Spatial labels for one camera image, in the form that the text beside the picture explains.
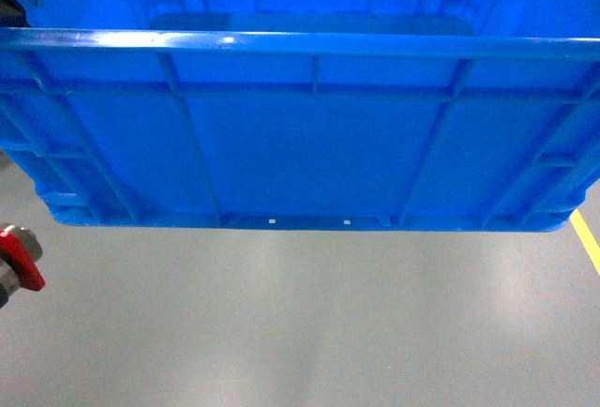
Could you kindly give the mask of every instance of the epoxy floor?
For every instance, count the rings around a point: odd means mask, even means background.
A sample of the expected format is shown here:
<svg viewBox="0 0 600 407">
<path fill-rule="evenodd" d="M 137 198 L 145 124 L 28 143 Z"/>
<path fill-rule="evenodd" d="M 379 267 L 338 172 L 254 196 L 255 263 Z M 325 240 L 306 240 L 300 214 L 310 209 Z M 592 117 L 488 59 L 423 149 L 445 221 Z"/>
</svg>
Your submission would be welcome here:
<svg viewBox="0 0 600 407">
<path fill-rule="evenodd" d="M 1 406 L 597 406 L 600 277 L 551 234 L 86 229 L 0 170 L 47 286 L 0 310 Z M 600 236 L 600 187 L 580 211 Z"/>
</svg>

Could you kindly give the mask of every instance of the red handle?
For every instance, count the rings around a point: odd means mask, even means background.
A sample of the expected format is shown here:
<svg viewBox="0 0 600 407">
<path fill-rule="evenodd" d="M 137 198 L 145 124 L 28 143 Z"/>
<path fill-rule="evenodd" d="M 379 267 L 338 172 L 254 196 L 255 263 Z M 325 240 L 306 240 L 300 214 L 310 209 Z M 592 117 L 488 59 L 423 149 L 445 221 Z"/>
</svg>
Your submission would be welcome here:
<svg viewBox="0 0 600 407">
<path fill-rule="evenodd" d="M 29 251 L 19 238 L 7 231 L 0 230 L 0 252 L 4 260 L 19 277 L 19 283 L 27 290 L 38 292 L 46 282 Z"/>
</svg>

